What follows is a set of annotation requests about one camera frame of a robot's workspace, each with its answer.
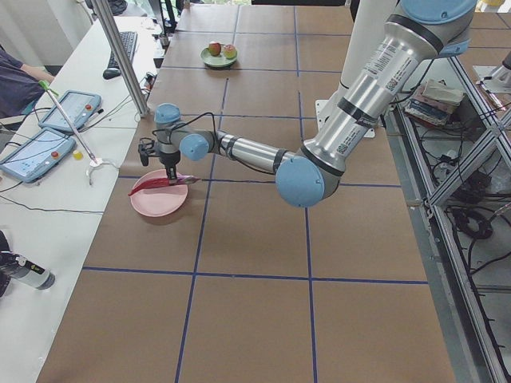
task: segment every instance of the white wall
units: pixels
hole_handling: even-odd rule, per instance
[[[76,0],[0,1],[0,44],[30,65],[64,65],[89,27]]]

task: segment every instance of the keyboard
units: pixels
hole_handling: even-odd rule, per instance
[[[122,45],[125,47],[126,54],[128,54],[128,58],[131,62],[133,62],[133,57],[135,56],[135,50],[137,50],[137,32],[120,32]],[[119,69],[119,64],[115,59],[113,52],[110,53],[109,64],[106,68],[117,68]]]

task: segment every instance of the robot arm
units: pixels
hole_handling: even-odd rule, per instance
[[[419,63],[460,54],[468,46],[467,31],[476,0],[401,0],[385,24],[385,37],[364,65],[353,86],[339,101],[319,133],[296,152],[273,148],[225,132],[180,128],[179,109],[161,105],[156,111],[160,161],[183,152],[199,160],[214,152],[276,174],[280,195],[296,207],[310,207],[332,195],[345,160],[382,114]]]

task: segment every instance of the computer mouse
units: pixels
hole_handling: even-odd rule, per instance
[[[110,78],[114,78],[121,75],[121,71],[117,68],[107,68],[103,71],[103,78],[105,80],[109,80]]]

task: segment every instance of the tablet screen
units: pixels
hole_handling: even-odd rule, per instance
[[[84,107],[87,104],[90,104],[93,99],[94,96],[90,96],[88,94],[70,92],[64,97],[63,100],[60,101],[60,103],[70,120],[74,123],[83,113]],[[62,113],[60,113],[60,111],[56,108],[47,118],[45,118],[44,123],[52,126],[53,128],[70,128],[69,124],[65,122]]]
[[[65,140],[65,137],[45,130],[41,135],[23,146],[18,153],[6,160],[3,166],[22,177],[26,177],[45,161],[51,155],[51,152],[57,150]]]

